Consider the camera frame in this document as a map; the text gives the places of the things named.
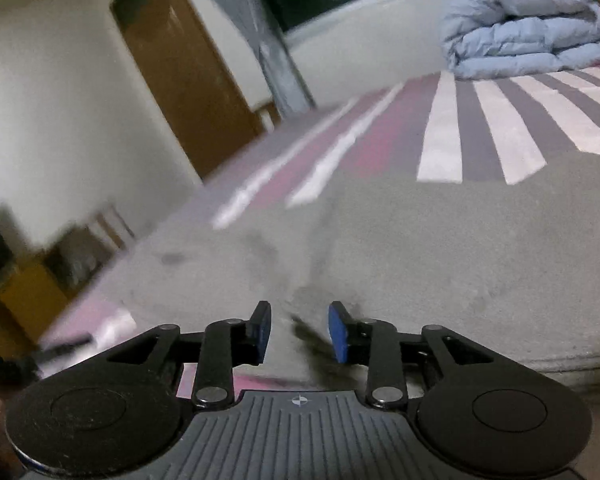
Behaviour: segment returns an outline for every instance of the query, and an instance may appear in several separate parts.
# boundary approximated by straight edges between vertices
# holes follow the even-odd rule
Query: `blue finger pad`
[[[329,306],[329,334],[339,363],[347,362],[347,327],[338,316],[338,312]]]

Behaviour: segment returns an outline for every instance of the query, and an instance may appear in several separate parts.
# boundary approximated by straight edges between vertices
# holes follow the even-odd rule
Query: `white wall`
[[[188,196],[191,172],[157,131],[91,0],[0,15],[0,210],[30,246],[107,200],[142,230]]]
[[[136,82],[136,88],[144,96],[149,106],[156,108],[155,114],[160,114],[159,108],[148,91],[144,80],[140,75],[138,68],[133,62],[133,58],[128,49],[118,27],[110,13],[109,6],[113,0],[94,0],[105,26],[109,31],[111,41],[118,51],[121,62],[126,70]],[[249,45],[246,43],[240,32],[229,20],[222,10],[213,0],[190,0],[192,6],[198,12],[200,19],[213,39],[218,52],[224,59],[224,63],[232,74],[234,81],[242,92],[242,95],[251,108],[257,108],[263,102],[271,99],[271,94],[267,83],[262,75],[260,66],[253,55]]]
[[[348,12],[292,48],[319,105],[436,72],[448,0],[389,0]]]

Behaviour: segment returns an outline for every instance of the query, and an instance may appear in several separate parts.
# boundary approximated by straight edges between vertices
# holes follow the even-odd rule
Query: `curtain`
[[[215,1],[256,55],[280,115],[289,117],[313,108],[314,101],[286,49],[280,28],[262,0]]]

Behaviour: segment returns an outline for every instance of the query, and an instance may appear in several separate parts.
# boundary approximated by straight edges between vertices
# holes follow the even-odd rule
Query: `blue duvet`
[[[449,70],[489,79],[600,63],[592,0],[452,0],[442,20]]]

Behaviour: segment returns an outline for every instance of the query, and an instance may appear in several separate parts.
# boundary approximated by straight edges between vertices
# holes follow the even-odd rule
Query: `wooden cabinet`
[[[13,273],[0,291],[0,302],[36,342],[67,306],[69,297],[42,262],[34,260]]]
[[[173,134],[204,180],[260,134],[189,0],[115,0],[122,36]]]
[[[36,349],[13,318],[13,314],[0,302],[0,356],[3,359],[23,357]]]

